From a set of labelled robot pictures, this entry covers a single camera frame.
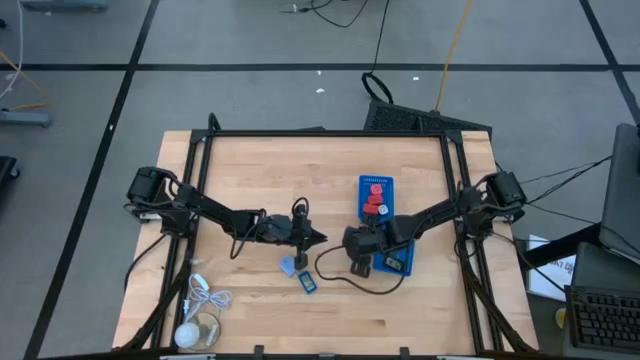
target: white cable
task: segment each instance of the white cable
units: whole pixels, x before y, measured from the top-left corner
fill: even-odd
[[[198,274],[191,274],[189,276],[189,299],[195,301],[195,305],[191,308],[190,311],[185,314],[184,321],[187,322],[195,315],[200,306],[204,305],[207,301],[210,301],[213,306],[218,309],[218,316],[221,311],[228,310],[231,306],[231,300],[233,296],[231,291],[221,290],[216,293],[209,293],[209,291],[205,290],[202,286],[197,285],[193,286],[194,276]]]
[[[20,21],[20,29],[19,29],[19,33],[20,33],[20,57],[18,58],[18,70],[16,71],[16,74],[13,76],[13,79],[11,79],[11,82],[9,83],[9,86],[7,86],[7,88],[4,89],[2,94],[0,94],[0,100],[2,100],[2,98],[11,90],[11,87],[16,82],[16,79],[18,78],[18,76],[20,76],[20,71],[22,70],[22,54],[24,52],[24,34],[23,34],[23,26],[22,26],[22,5],[20,4],[20,0],[16,0],[16,3],[18,4],[18,16],[20,18],[20,20],[19,20]]]

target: white paper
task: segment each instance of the white paper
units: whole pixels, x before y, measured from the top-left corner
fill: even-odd
[[[535,235],[529,235],[529,240],[539,240],[529,242],[529,250],[545,245],[543,241],[546,241],[546,239]],[[576,256],[572,255],[564,259],[552,261],[547,265],[540,266],[538,270],[550,277],[556,284],[564,288],[565,285],[571,285],[571,278],[573,277],[573,268],[575,267],[575,264]],[[535,270],[529,270],[528,291],[535,295],[563,302],[566,301],[564,293],[558,290]]]

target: black keyboard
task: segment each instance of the black keyboard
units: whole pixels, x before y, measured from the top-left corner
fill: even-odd
[[[573,346],[640,354],[640,293],[567,287]]]

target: yellow cable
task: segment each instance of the yellow cable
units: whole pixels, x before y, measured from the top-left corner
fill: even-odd
[[[14,108],[9,109],[9,111],[17,111],[17,110],[24,110],[24,109],[36,109],[36,108],[41,108],[41,107],[47,107],[47,104],[46,103],[36,103],[36,104],[20,105],[20,106],[16,106]]]
[[[449,55],[447,55],[447,61],[444,63],[444,71],[442,72],[442,80],[440,80],[440,90],[438,90],[438,101],[436,102],[436,110],[440,110],[440,101],[442,99],[442,92],[444,91],[444,85],[447,82],[447,70],[449,70],[449,63],[451,62],[451,58],[453,57],[454,51],[456,51],[456,46],[458,46],[458,40],[460,40],[460,32],[462,31],[462,27],[464,26],[465,21],[467,21],[467,16],[469,15],[469,9],[471,9],[471,1],[467,0],[467,4],[464,6],[464,14],[462,15],[462,19],[460,19],[460,24],[458,24],[458,29],[456,30],[456,34],[453,37],[453,42],[451,43],[451,48],[449,49]]]
[[[16,64],[14,64],[13,61],[11,61],[11,59],[9,59],[9,57],[4,52],[0,51],[0,57],[3,58],[4,61],[7,62],[7,64],[11,65],[11,67],[15,71],[18,71],[18,66]],[[43,98],[44,103],[20,105],[20,106],[16,106],[16,107],[10,109],[10,111],[19,110],[19,109],[30,109],[30,108],[36,108],[36,107],[48,107],[49,106],[49,96],[47,95],[47,92],[44,91],[40,86],[38,86],[38,84],[36,84],[36,82],[33,81],[24,72],[20,71],[20,75],[22,75],[25,78],[25,80],[27,80],[27,82],[29,82],[29,84],[33,85],[33,87],[36,89],[36,91],[38,91],[38,94],[40,95],[40,97]]]

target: wooden table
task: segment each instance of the wooden table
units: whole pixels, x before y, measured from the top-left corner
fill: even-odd
[[[160,149],[158,166],[179,178],[189,136],[166,132]],[[487,134],[467,132],[463,137],[472,182],[494,172]],[[450,148],[459,176],[455,148]],[[264,207],[271,214],[289,214],[293,201],[306,196],[314,228],[329,239],[308,252],[310,264],[320,251],[341,242],[345,226],[358,224],[361,174],[394,178],[396,214],[415,213],[447,198],[440,143],[432,138],[220,137],[214,139],[208,171],[206,195],[233,209]],[[142,226],[136,255],[158,237],[159,227]],[[495,231],[511,237],[507,225],[496,222]],[[451,222],[425,232],[416,242],[412,276],[390,295],[368,295],[345,282],[323,281],[312,265],[307,270],[315,275],[318,290],[306,295],[298,280],[287,278],[278,267],[281,257],[294,254],[293,248],[247,243],[242,254],[230,260],[230,237],[202,220],[194,272],[204,276],[212,291],[233,292],[233,305],[221,315],[221,337],[212,351],[251,353],[262,344],[267,353],[398,354],[399,347],[408,346],[416,355],[472,354],[454,239]],[[168,247],[167,241],[131,274],[114,346],[130,339],[156,305]],[[513,245],[494,236],[485,241],[485,249],[498,307],[522,338],[537,347]],[[344,251],[336,251],[322,259],[320,268],[326,275],[353,278],[350,264]],[[384,290],[398,277],[372,272],[369,279],[355,280]],[[490,347],[486,313],[478,304],[485,346]],[[213,311],[209,306],[204,309]],[[174,310],[172,305],[167,313],[163,345],[169,344]]]

